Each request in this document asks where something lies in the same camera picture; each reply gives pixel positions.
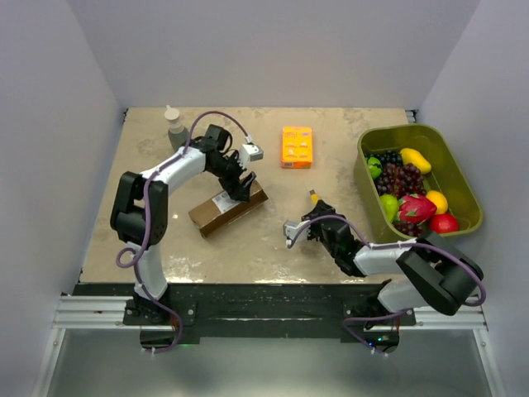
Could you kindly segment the yellow utility knife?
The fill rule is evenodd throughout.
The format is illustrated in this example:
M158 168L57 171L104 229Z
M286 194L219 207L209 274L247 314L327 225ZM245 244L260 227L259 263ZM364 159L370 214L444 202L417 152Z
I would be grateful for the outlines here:
M310 199L313 206L317 206L317 203L320 201L319 195L316 193L314 189L311 189L309 191Z

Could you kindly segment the brown cardboard express box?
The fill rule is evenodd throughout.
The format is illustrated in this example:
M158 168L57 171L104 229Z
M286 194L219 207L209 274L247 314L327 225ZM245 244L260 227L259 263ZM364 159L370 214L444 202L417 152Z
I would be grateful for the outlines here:
M189 218L204 239L223 227L255 210L269 199L261 185L255 181L250 188L250 202L236 201L226 191L221 191L209 200L188 212Z

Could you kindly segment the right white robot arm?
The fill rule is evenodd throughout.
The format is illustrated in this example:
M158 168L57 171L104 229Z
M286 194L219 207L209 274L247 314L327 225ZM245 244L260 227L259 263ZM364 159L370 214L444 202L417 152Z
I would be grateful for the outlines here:
M398 275L384 281L368 305L370 319L388 324L398 313L429 306L446 316L486 300L484 273L466 254L435 232L393 243L368 242L345 216L322 200L299 222L283 225L287 248L319 242L348 276Z

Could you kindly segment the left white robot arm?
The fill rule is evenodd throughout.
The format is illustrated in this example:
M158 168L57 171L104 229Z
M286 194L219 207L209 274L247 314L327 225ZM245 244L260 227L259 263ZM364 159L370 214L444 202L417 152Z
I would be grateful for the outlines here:
M119 179L110 226L126 246L116 263L135 271L135 294L146 301L142 314L153 324L165 323L171 304L162 299L168 288L161 264L160 242L169 222L169 198L179 187L204 172L217 177L227 196L236 203L250 202L255 172L250 162L261 160L263 150L250 138L240 149L230 152L226 145L232 135L211 125L203 136L189 137L167 160L140 172L127 171Z

